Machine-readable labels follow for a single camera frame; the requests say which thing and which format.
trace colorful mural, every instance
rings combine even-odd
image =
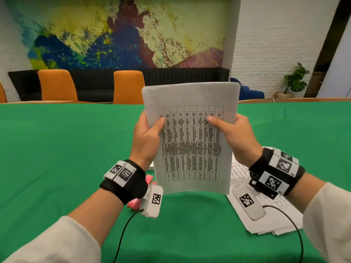
[[[222,65],[229,0],[5,0],[34,69]]]

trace paper sheet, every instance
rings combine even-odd
[[[181,191],[229,193],[232,150],[222,132],[206,118],[235,122],[240,86],[233,82],[187,83],[144,87],[151,127],[166,119],[154,159],[164,194]]]
[[[248,171],[248,168],[244,165],[239,164],[233,155],[230,188],[232,189],[234,187],[237,187],[242,183],[248,184],[249,181],[250,173]],[[294,221],[298,228],[302,228],[302,214],[284,197],[278,195],[273,200],[263,194],[259,194],[254,189],[252,189],[252,191],[254,191],[257,195],[256,197],[261,205],[272,205],[280,208],[292,219],[292,221]],[[263,234],[266,232],[277,231],[276,234],[279,235],[295,229],[284,214],[273,208],[265,208],[266,215],[257,221],[252,221],[231,192],[227,195],[227,197],[237,212],[242,223],[244,224],[245,228],[252,234]]]

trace orange chair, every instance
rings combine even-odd
[[[5,91],[0,83],[0,103],[7,103]]]
[[[63,69],[39,70],[43,101],[78,101],[71,74]]]
[[[124,70],[113,73],[113,104],[144,104],[141,89],[145,86],[143,73]]]

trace plant pot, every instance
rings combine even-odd
[[[294,97],[294,94],[288,92],[288,93],[284,93],[284,92],[276,92],[274,93],[273,95],[273,98],[278,98],[278,99],[290,99],[290,98],[293,98]]]

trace table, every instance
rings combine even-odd
[[[321,179],[351,190],[349,102],[240,104],[258,141],[296,156]],[[68,214],[126,159],[143,106],[0,106],[0,261]],[[102,247],[114,259],[132,212],[124,208]],[[303,233],[305,262],[324,262]],[[297,262],[296,233],[248,233],[228,199],[208,192],[164,196],[157,219],[135,216],[119,262]]]

